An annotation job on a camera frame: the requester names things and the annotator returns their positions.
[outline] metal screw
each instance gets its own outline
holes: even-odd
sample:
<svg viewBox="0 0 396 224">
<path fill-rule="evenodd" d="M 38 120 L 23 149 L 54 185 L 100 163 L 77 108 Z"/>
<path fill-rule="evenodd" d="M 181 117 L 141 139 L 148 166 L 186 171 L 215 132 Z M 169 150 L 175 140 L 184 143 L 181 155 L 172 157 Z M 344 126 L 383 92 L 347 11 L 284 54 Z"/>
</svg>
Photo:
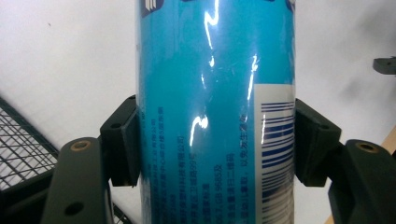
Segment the metal screw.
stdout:
<svg viewBox="0 0 396 224">
<path fill-rule="evenodd" d="M 368 144 L 368 143 L 359 142 L 356 144 L 356 147 L 360 150 L 363 150 L 363 151 L 369 152 L 369 153 L 378 153 L 379 152 L 378 147 Z"/>
<path fill-rule="evenodd" d="M 87 141 L 87 140 L 82 140 L 82 141 L 78 141 L 75 142 L 70 149 L 73 151 L 82 151 L 85 150 L 87 148 L 89 148 L 91 146 L 91 142 Z"/>
</svg>

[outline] black wire rack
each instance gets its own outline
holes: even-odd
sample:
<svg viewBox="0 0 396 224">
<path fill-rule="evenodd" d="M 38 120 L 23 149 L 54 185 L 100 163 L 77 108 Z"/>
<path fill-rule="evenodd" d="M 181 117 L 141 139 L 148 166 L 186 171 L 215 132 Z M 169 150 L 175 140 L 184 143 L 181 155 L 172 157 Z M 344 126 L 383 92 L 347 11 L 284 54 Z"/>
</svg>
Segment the black wire rack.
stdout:
<svg viewBox="0 0 396 224">
<path fill-rule="evenodd" d="M 0 190 L 54 168 L 59 150 L 0 97 Z M 114 223 L 132 224 L 113 204 Z"/>
</svg>

